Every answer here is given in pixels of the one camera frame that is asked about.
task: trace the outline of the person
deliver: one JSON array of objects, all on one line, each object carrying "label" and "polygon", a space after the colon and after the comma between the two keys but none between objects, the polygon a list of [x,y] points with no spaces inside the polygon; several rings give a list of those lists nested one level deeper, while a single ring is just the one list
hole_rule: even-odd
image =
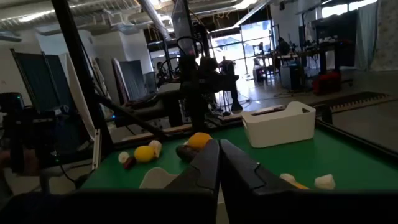
[{"label": "person", "polygon": [[263,42],[260,42],[259,49],[260,49],[260,54],[263,55],[264,54],[264,43]]},{"label": "person", "polygon": [[279,45],[277,47],[277,51],[280,55],[287,55],[290,52],[290,45],[283,38],[279,37],[278,39]]}]

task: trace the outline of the curtain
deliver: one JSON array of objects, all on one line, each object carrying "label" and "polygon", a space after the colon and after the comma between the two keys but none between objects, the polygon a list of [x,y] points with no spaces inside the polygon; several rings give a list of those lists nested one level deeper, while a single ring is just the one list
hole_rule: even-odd
[{"label": "curtain", "polygon": [[116,88],[118,89],[120,105],[123,105],[130,100],[130,97],[124,84],[122,70],[120,69],[120,63],[116,58],[112,59],[112,68],[114,73],[114,79],[116,80]]},{"label": "curtain", "polygon": [[377,12],[377,41],[373,71],[398,70],[398,1],[379,0]]},{"label": "curtain", "polygon": [[73,101],[72,95],[70,94],[68,81],[63,71],[62,64],[58,55],[46,55],[51,74],[54,78],[55,85],[58,90],[60,97],[60,104],[67,105],[70,111],[76,111],[75,102]]},{"label": "curtain", "polygon": [[28,81],[27,85],[32,89],[33,106],[39,111],[47,111],[59,106],[54,85],[51,81],[49,70],[43,58],[39,54],[16,53],[16,58],[22,69],[22,74]]},{"label": "curtain", "polygon": [[119,62],[119,64],[130,100],[138,100],[145,97],[145,81],[140,61]]},{"label": "curtain", "polygon": [[369,70],[377,36],[377,2],[358,9],[355,67]]}]

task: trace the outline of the ceiling light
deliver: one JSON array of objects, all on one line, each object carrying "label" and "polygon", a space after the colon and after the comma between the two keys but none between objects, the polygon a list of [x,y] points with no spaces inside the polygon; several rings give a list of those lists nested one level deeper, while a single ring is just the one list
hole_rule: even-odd
[{"label": "ceiling light", "polygon": [[40,16],[44,16],[44,15],[47,15],[47,14],[50,14],[50,13],[53,13],[53,12],[55,12],[54,9],[48,10],[48,11],[44,11],[44,12],[38,12],[38,13],[35,13],[35,14],[31,14],[29,16],[24,16],[24,17],[22,17],[22,18],[20,18],[18,20],[19,20],[19,22],[28,22],[28,21],[34,20],[34,19],[36,19],[36,18],[38,18]]}]

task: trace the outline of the orange ball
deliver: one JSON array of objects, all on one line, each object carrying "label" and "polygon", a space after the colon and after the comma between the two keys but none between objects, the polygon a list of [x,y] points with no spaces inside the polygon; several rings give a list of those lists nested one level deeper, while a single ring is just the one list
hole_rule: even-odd
[{"label": "orange ball", "polygon": [[207,133],[195,133],[189,138],[188,145],[194,149],[202,150],[211,139],[213,138]]}]

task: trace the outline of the desk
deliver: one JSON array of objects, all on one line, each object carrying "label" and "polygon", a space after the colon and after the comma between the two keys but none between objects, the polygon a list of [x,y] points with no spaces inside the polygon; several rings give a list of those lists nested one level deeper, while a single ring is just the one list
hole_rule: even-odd
[{"label": "desk", "polygon": [[[272,146],[251,147],[242,126],[210,133],[214,139],[227,139],[260,162],[275,175],[289,173],[296,180],[315,188],[316,177],[333,174],[336,189],[398,189],[398,164],[387,156],[377,156],[370,149],[338,132],[317,124],[313,139]],[[146,172],[161,167],[170,174],[179,174],[187,164],[175,153],[175,148],[188,138],[163,143],[161,157],[149,164],[139,164],[124,170],[118,162],[118,152],[111,154],[84,183],[83,189],[137,189]]]}]

